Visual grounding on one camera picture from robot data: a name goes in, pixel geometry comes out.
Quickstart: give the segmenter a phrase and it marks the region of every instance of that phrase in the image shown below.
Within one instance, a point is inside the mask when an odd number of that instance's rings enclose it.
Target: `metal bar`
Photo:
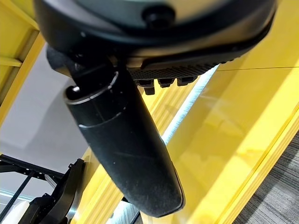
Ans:
[[[0,165],[0,173],[19,172],[22,168],[14,165]]]
[[[45,174],[45,179],[51,185],[52,188],[55,188],[57,186],[57,183],[47,174]]]
[[[14,58],[0,56],[0,65],[21,67],[22,62]]]
[[[30,24],[34,29],[39,30],[37,22],[34,21],[29,15],[23,12],[19,7],[17,7],[12,1],[0,0],[0,3],[8,8],[11,12],[17,15],[19,18],[23,19],[26,23]]]
[[[8,204],[5,206],[4,210],[0,214],[0,223],[3,221],[4,217],[6,216],[6,214],[10,210],[10,208],[13,206],[14,202],[16,201],[16,199],[18,198],[20,193],[24,190],[25,186],[28,184],[28,182],[30,181],[30,179],[34,175],[34,173],[35,173],[34,171],[30,172],[30,174],[27,176],[27,178],[21,184],[19,189],[15,192],[14,196],[10,199]]]
[[[0,106],[0,127],[8,114],[10,107],[14,103],[15,98],[18,95],[18,92],[20,91],[23,83],[25,82],[25,79],[30,72],[37,56],[39,55],[43,45],[45,43],[45,40],[43,39],[42,35],[39,34],[32,45],[29,53],[27,54],[25,61],[23,62],[22,66],[20,67],[20,70],[18,74],[16,75],[11,87],[9,88],[9,91],[4,98],[1,106]]]
[[[59,173],[59,172],[56,172],[56,171],[53,171],[53,170],[50,170],[50,169],[46,169],[46,168],[43,168],[43,167],[39,167],[37,165],[15,159],[15,158],[12,158],[12,157],[7,156],[7,155],[0,155],[0,160],[3,161],[3,162],[9,163],[9,164],[14,164],[16,166],[26,168],[28,170],[33,170],[37,173],[41,173],[39,175],[40,179],[42,179],[41,175],[43,175],[43,174],[44,175],[49,175],[51,177],[55,177],[55,178],[58,178],[58,179],[61,179],[64,176],[64,174],[62,174],[62,173]]]

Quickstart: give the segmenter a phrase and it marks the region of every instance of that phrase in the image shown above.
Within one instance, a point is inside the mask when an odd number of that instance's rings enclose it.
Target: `yellow metal frame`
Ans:
[[[0,0],[0,126],[45,43],[38,33],[32,1]]]

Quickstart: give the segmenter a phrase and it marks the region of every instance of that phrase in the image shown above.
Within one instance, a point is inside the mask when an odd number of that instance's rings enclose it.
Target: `yellow beam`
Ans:
[[[13,67],[21,67],[22,62],[20,62],[17,59],[14,59],[14,58],[1,57],[0,56],[0,65],[13,66]]]
[[[34,19],[23,12],[20,8],[18,8],[13,2],[11,2],[10,0],[0,0],[0,3],[15,15],[23,19],[26,23],[30,24],[34,29],[39,30],[37,22],[35,22]]]
[[[0,106],[0,127],[7,116],[12,104],[14,103],[15,98],[17,97],[28,73],[30,72],[39,52],[41,51],[45,41],[41,34],[39,34],[33,43],[25,61],[23,62],[22,66],[18,74],[16,75],[14,82],[12,83],[6,97],[3,100],[3,103]]]

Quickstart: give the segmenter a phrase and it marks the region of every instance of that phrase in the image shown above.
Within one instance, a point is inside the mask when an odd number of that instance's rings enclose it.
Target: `black metal frame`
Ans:
[[[69,165],[69,170],[65,174],[62,174],[6,155],[0,155],[0,173],[17,172],[27,175],[25,181],[1,212],[0,223],[31,178],[45,180],[51,186],[53,186],[54,181],[57,185],[52,195],[44,194],[42,197],[37,197],[30,202],[29,208],[19,223],[65,223],[67,221],[65,216],[74,201],[76,191],[82,179],[83,168],[84,161],[78,159],[75,164]]]

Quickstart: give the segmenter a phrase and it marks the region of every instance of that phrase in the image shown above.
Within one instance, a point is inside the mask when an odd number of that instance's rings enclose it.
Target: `yellow panel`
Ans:
[[[145,223],[232,222],[234,216],[224,218],[231,204],[242,209],[236,197],[294,118],[298,74],[299,68],[216,72],[168,144],[186,206],[166,218],[143,215]]]
[[[0,56],[17,58],[20,48],[31,33],[31,26],[1,3],[0,15]]]
[[[33,0],[11,0],[15,5],[17,5],[21,10],[28,14],[31,18],[35,17],[33,9]]]
[[[267,38],[246,56],[236,59],[234,63],[222,65],[219,69],[299,67],[299,45],[296,44],[299,37],[298,8],[297,0],[281,0]],[[270,52],[280,56],[272,57]]]

